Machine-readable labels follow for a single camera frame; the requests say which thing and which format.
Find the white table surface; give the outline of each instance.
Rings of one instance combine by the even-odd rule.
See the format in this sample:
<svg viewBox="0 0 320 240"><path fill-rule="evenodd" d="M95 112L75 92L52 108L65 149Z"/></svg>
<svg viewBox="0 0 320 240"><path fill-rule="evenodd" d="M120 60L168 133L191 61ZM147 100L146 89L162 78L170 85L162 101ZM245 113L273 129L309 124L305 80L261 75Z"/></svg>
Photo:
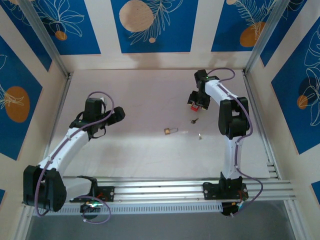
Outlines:
<svg viewBox="0 0 320 240"><path fill-rule="evenodd" d="M125 118L107 127L104 137L92 139L72 160L65 176L123 178L220 177L225 141L218 129L219 106L211 99L208 110L194 112L187 105L197 90L196 70L77 70L63 106L50 151L69 124L85 107L89 93L104 91L121 106ZM228 71L215 73L220 79ZM239 97L248 97L242 72L224 85ZM241 169L269 178L268 157L252 117L253 135L244 140ZM195 124L191 120L199 118ZM165 128L178 128L164 134Z"/></svg>

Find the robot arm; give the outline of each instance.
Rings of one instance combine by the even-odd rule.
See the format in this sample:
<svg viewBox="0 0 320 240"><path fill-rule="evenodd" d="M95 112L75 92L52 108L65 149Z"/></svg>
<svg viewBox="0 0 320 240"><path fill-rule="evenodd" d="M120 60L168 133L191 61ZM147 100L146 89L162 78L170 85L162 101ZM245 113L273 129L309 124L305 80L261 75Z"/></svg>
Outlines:
<svg viewBox="0 0 320 240"><path fill-rule="evenodd" d="M194 77L198 91L193 91L190 94L188 104L194 111L198 111L200 108L207 110L211 97L219 105L218 128L220 133L225 136L224 166L219 183L205 182L203 184L204 198L206 200L239 200L240 196L248 197L248 194L245 194L247 187L237 168L240 169L243 144L241 137L246 135L250 125L244 111L233 98L239 100L247 112L249 112L248 100L231 93L216 76L208 76L205 70L197 71Z"/></svg>
<svg viewBox="0 0 320 240"><path fill-rule="evenodd" d="M93 177L78 176L72 179L63 179L63 175L76 154L91 139L96 139L95 133L99 129L106 133L106 126L120 122L125 117L125 112L121 107L115 107L110 117L100 122L88 126L79 131L87 124L104 119L110 114L110 111L102 113L102 107L106 104L99 98L88 98L85 102L84 112L81 112L76 119L70 124L67 134L58 144L54 151L42 160L37 166L27 166L23 172L23 202L26 205L35 205L35 192L38 179L42 170L48 161L52 163L45 171L43 182L40 185L38 206L39 208L57 212L64 205L65 201L72 200L81 195L92 197L108 195L105 187L98 187L97 180Z"/></svg>

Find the purple cable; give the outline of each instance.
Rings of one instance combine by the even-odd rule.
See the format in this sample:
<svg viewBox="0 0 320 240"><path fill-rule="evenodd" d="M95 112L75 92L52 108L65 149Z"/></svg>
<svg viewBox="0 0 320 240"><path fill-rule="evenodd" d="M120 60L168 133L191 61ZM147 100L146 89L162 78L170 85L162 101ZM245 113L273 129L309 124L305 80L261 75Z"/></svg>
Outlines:
<svg viewBox="0 0 320 240"><path fill-rule="evenodd" d="M90 223L90 224L104 224L104 223L106 223L106 222L108 222L108 221L110 220L110 218L111 218L111 209L110 209L110 207L108 206L108 204L106 204L105 201L102 201L101 199L99 199L99 198L97 198L97 197L87 196L87 195L81 195L81 196L78 196L78 198L96 200L96 201L102 203L103 205L105 205L106 208L107 208L108 211L109 211L109 216L108 216L108 218L105 219L105 220L103 220L103 221L90 221L90 220L88 220L88 219L85 218L85 212L86 212L86 211L83 211L83 213L82 213L82 218L83 218L83 221L84 221L85 223Z"/></svg>
<svg viewBox="0 0 320 240"><path fill-rule="evenodd" d="M229 70L229 71L231 71L231 72L233 73L233 76L232 76L232 77L221 79L221 80L219 80L219 83L221 83L221 82L223 82L223 81L231 80L231 79L233 79L233 78L236 76L235 71L233 71L231 68L228 68L228 67L219 67L219 68L213 69L213 70L209 71L208 74L210 74L210 73L212 73L213 71L216 71L216 70ZM247 135L244 135L244 136L240 137L240 138L236 141L237 143L240 143L241 140L243 140L244 138L247 138L247 137L251 136L252 133L254 132L253 124L252 124L252 122L251 122L249 113L247 112L246 108L241 104L241 102L240 102L236 97L234 97L232 94L229 94L228 91L227 91L224 87L222 87L220 84L219 84L218 86L219 86L219 88L220 88L224 93L226 93L230 98L232 98L233 100L236 101L236 103L241 107L241 109L243 110L246 118L248 119L249 127L250 127L250 132L249 132ZM237 144L237 145L235 146L235 155L234 155L234 166L235 166L235 169L236 169L236 170L238 171L238 173L240 173L242 176L258 182L258 183L261 185L261 189L260 189L260 191L257 193L257 195L256 195L247 205L245 205L243 208L241 208L240 210L238 210L238 212L236 212L236 213L234 214L234 216L237 215L239 212L241 212L241 211L242 211L243 209L245 209L246 207L248 207L250 204L252 204L252 203L260 196L260 194L261 194L261 193L263 192L263 190L264 190L264 185L263 185L263 183L262 183L259 179L255 178L255 177L252 177L252 176L249 176L249 175L247 175L247 174L244 174L243 172L240 171L240 169L239 169L239 167L238 167L238 148L239 148L239 145Z"/></svg>
<svg viewBox="0 0 320 240"><path fill-rule="evenodd" d="M43 217L44 215L46 215L46 214L49 212L48 210L46 210L44 213L40 214L40 213L39 213L39 209L38 209L38 200L39 200L40 185L41 185L41 181L42 181L42 179L43 179L43 177L44 177L44 175L45 175L45 172L46 172L47 168L49 167L49 165L53 162L53 160L54 160L54 158L57 156L57 154L61 151L61 149L66 145L66 143L67 143L72 137L74 137L77 133L79 133L80 131L82 131L83 129L85 129L85 128L87 128L87 127L90 127L90 126L95 125L95 124L102 123L103 121L107 120L107 119L111 116L111 114L113 113L113 111L114 111L114 109L115 109L115 102L114 102L114 100L112 99L112 97L111 97L109 94L107 94L107 93L105 93L105 92L103 92L103 91L94 91L94 92L92 92L92 93L90 93L90 94L88 95L87 99L90 98L90 96L92 96L93 94L104 94L104 95L106 95L106 96L111 100L111 110L110 110L110 113L109 113L105 118L103 118L103 119L101 119L101 120L98 120L98 121L95 121L95 122L92 122L92 123L89 123L89 124L87 124L87 125L84 125L83 127L81 127L81 128L79 128L78 130L76 130L74 133L72 133L72 134L70 135L70 138L67 138L67 139L65 139L65 140L62 142L62 144L61 144L61 145L57 148L57 150L52 154L52 156L50 157L50 160L45 164L45 166L44 166L44 168L42 169L41 174L40 174L40 176L39 176L38 182L36 183L35 193L34 193L34 210L35 210L35 214L36 214L39 218Z"/></svg>

